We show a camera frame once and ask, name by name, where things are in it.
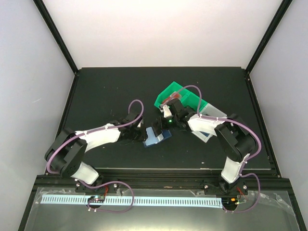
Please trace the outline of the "blue leather card holder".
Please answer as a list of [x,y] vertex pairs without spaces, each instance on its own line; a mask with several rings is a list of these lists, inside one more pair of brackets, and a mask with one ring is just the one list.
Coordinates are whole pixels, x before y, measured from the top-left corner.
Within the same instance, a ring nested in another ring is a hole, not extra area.
[[143,142],[144,147],[156,145],[172,136],[169,130],[162,130],[162,133],[156,137],[152,127],[146,129],[147,139]]

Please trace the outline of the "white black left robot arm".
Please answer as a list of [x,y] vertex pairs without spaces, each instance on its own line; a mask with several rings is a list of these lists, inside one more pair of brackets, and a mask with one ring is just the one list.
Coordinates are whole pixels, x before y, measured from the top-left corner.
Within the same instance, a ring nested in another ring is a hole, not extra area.
[[63,178],[82,181],[92,192],[103,188],[97,170],[84,163],[85,153],[99,146],[120,141],[145,141],[146,128],[141,114],[130,112],[122,120],[86,131],[64,129],[45,153],[46,169]]

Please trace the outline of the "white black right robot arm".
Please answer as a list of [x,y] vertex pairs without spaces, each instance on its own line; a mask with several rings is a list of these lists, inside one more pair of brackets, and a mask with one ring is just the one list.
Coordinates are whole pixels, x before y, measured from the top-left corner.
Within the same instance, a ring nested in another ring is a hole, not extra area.
[[236,189],[236,181],[242,177],[247,161],[261,151],[260,138],[236,114],[230,117],[202,115],[190,106],[183,106],[179,99],[172,99],[160,106],[162,115],[152,124],[154,135],[161,141],[164,130],[179,129],[203,132],[216,136],[226,154],[221,172],[219,189],[229,194]]

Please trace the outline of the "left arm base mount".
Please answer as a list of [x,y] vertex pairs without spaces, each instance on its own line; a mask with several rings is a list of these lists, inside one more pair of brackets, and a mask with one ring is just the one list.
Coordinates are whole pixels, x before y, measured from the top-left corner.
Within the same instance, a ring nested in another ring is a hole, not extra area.
[[103,193],[116,193],[117,189],[120,187],[119,183],[110,183],[106,186],[103,187],[98,187],[104,183],[108,183],[111,181],[118,181],[117,178],[114,177],[108,177],[108,176],[100,176],[97,178],[97,180],[90,185],[91,187],[95,187],[94,189],[91,189],[89,187],[86,187],[85,185],[83,185],[82,183],[78,182],[76,185],[76,190],[75,192],[79,192],[79,193],[98,193],[98,194],[103,194]]

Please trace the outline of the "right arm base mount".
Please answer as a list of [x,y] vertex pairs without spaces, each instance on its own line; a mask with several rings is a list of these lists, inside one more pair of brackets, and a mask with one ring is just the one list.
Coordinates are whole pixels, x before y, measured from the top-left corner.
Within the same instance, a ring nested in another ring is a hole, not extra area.
[[214,195],[239,195],[242,192],[247,194],[244,188],[246,183],[238,179],[234,183],[227,183],[223,178],[205,179],[203,181],[203,189],[207,194]]

